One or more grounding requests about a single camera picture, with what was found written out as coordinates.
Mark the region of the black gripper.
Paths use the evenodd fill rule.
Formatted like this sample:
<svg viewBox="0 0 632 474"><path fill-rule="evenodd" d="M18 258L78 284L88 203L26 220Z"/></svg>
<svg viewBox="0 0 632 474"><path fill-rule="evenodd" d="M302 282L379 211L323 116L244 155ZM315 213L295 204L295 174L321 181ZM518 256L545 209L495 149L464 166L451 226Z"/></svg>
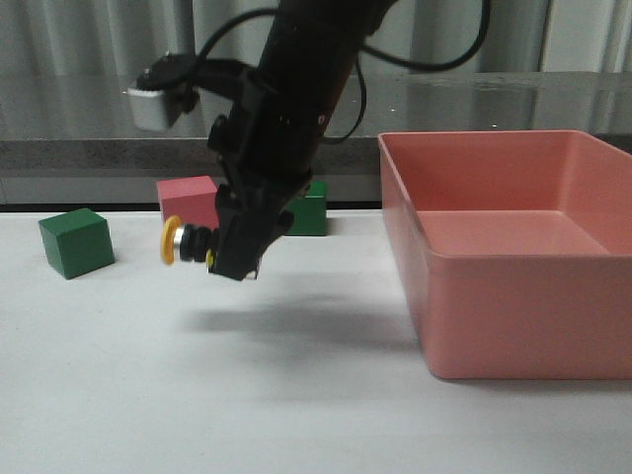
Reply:
<svg viewBox="0 0 632 474"><path fill-rule="evenodd" d="M227 180L215 198L210 273L234 280L256 274L268 248L289 230L294 216L287 206L309 186L312 160L349 75L347 68L206 71L207 90L233 103L208 138Z"/></svg>

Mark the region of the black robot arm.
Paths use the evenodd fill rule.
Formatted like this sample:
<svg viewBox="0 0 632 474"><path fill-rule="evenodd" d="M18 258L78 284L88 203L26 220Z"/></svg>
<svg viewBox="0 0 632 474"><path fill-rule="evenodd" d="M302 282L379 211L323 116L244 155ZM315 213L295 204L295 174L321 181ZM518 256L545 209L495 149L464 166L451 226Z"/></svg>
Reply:
<svg viewBox="0 0 632 474"><path fill-rule="evenodd" d="M389 1L282 1L241 98L208 145L226 184L215 208L209 271L236 280L258 269L291 226L286 207L312 180L312 160L357 60Z"/></svg>

